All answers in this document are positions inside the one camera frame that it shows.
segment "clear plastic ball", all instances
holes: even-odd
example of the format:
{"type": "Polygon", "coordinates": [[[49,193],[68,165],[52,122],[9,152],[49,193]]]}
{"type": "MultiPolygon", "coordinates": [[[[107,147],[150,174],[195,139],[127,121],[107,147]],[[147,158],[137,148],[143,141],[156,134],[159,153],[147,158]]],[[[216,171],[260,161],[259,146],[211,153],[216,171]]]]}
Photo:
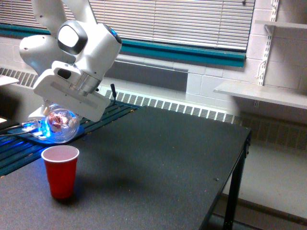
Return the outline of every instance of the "clear plastic ball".
{"type": "Polygon", "coordinates": [[[78,117],[67,109],[52,110],[42,123],[41,130],[53,143],[65,143],[77,134],[80,126],[78,117]]]}

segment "radiator vent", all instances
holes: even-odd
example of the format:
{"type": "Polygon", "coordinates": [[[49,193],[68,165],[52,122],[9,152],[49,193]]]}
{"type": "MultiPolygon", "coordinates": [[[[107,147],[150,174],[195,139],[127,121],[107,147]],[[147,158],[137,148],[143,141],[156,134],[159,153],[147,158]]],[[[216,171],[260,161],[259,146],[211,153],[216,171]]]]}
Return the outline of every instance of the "radiator vent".
{"type": "MultiPolygon", "coordinates": [[[[19,83],[16,83],[15,85],[26,88],[33,88],[38,79],[38,76],[31,72],[8,68],[0,68],[0,75],[16,78],[19,80],[19,83]]],[[[112,91],[109,90],[109,88],[99,86],[99,89],[99,93],[105,95],[109,99],[113,99],[112,91]]],[[[118,101],[137,106],[152,106],[220,122],[250,127],[252,129],[252,140],[257,139],[299,150],[306,150],[307,148],[307,127],[304,125],[299,126],[290,122],[284,123],[252,115],[239,117],[219,109],[193,105],[191,103],[179,103],[175,100],[151,97],[145,94],[132,94],[131,92],[124,90],[117,92],[117,94],[118,101]]]]}
{"type": "Polygon", "coordinates": [[[0,75],[16,78],[19,81],[17,83],[18,85],[22,85],[27,88],[33,88],[38,79],[38,76],[33,73],[21,72],[7,68],[0,68],[0,75]]]}
{"type": "MultiPolygon", "coordinates": [[[[111,90],[106,89],[104,95],[111,99],[111,94],[111,90]]],[[[226,111],[219,111],[209,107],[183,104],[171,100],[162,100],[161,98],[138,95],[137,93],[131,95],[130,92],[124,93],[124,91],[119,93],[117,100],[121,102],[124,101],[126,95],[127,97],[131,97],[129,103],[137,106],[151,106],[220,122],[250,127],[253,135],[252,140],[257,139],[300,150],[306,150],[307,148],[307,128],[304,126],[295,126],[288,123],[284,124],[282,122],[272,121],[271,119],[269,120],[247,115],[241,118],[236,115],[228,114],[226,111]]]]}

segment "white window blinds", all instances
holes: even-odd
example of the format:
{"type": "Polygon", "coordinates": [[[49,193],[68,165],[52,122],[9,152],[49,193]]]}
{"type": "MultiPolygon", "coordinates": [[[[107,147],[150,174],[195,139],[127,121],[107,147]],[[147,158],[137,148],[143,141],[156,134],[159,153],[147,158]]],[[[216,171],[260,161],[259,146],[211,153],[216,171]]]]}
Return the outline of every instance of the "white window blinds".
{"type": "MultiPolygon", "coordinates": [[[[122,38],[245,51],[255,0],[90,0],[122,38]]],[[[66,8],[68,19],[72,13],[66,8]]],[[[0,0],[0,23],[43,28],[30,0],[0,0]]]]}

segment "cup rim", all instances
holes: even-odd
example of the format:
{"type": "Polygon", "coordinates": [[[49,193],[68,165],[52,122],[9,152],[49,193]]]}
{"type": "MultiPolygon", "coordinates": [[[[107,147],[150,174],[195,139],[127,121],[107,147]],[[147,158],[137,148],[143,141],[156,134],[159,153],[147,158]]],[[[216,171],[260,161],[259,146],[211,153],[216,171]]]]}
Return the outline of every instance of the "cup rim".
{"type": "Polygon", "coordinates": [[[45,161],[48,161],[48,162],[52,162],[52,163],[65,163],[65,162],[69,162],[69,161],[72,161],[72,160],[76,159],[76,158],[79,156],[79,153],[80,153],[80,151],[79,151],[76,147],[74,147],[74,146],[70,146],[70,145],[56,145],[56,146],[51,146],[51,147],[45,149],[44,151],[42,151],[41,157],[42,157],[45,161]],[[62,160],[62,161],[50,160],[50,159],[48,159],[48,158],[46,158],[46,157],[44,156],[44,153],[45,153],[47,150],[49,150],[49,149],[53,149],[53,148],[63,148],[63,147],[65,147],[65,148],[71,148],[71,149],[77,150],[77,154],[76,154],[74,157],[72,157],[72,158],[69,158],[69,159],[66,159],[66,160],[62,160]]]}

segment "red plastic cup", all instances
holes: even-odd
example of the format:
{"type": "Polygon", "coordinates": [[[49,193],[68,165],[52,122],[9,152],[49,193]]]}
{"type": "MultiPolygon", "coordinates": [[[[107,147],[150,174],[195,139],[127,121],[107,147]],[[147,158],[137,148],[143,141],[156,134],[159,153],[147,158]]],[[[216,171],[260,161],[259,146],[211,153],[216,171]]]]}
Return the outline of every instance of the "red plastic cup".
{"type": "Polygon", "coordinates": [[[42,154],[51,195],[65,199],[72,195],[76,177],[79,150],[69,145],[58,145],[45,149],[42,154]]]}

